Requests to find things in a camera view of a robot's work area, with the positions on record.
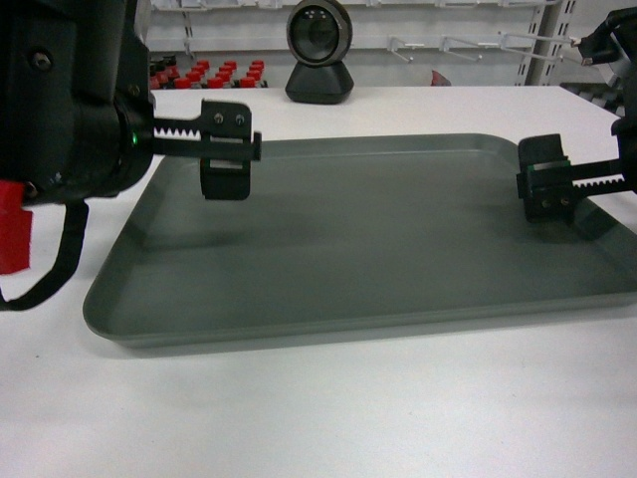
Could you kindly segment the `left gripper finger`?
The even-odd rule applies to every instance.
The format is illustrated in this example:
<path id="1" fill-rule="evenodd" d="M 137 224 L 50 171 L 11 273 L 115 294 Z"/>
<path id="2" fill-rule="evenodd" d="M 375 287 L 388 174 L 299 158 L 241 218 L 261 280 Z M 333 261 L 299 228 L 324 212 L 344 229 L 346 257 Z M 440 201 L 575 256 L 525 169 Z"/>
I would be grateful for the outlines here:
<path id="1" fill-rule="evenodd" d="M 262 156 L 262 135 L 203 136 L 198 140 L 156 137 L 155 154 L 199 160 L 201 192 L 206 200 L 241 201 L 251 192 L 251 164 Z"/>

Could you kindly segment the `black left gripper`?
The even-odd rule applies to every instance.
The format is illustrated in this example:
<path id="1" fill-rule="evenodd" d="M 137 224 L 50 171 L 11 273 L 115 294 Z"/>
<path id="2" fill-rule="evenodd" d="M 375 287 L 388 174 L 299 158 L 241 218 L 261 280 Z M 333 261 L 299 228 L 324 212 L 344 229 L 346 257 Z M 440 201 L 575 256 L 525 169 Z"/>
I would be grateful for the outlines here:
<path id="1" fill-rule="evenodd" d="M 1 177 L 27 205 L 114 197 L 153 157 L 149 52 L 138 1 L 1 4 Z M 202 100 L 191 119 L 155 118 L 156 137 L 250 139 L 243 103 Z"/>

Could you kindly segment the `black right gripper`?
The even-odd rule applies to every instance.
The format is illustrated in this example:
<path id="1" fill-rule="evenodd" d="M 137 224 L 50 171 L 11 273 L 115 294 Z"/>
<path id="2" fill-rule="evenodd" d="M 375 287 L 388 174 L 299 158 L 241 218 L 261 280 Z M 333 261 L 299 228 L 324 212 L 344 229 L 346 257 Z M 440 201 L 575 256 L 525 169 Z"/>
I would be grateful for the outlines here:
<path id="1" fill-rule="evenodd" d="M 621 83 L 624 117 L 611 127 L 619 159 L 573 164 L 563 152 L 558 133 L 522 139 L 517 188 L 531 223 L 570 222 L 586 197 L 636 191 L 636 8 L 609 12 L 591 34 L 580 39 L 579 54 L 582 66 L 607 65 Z"/>

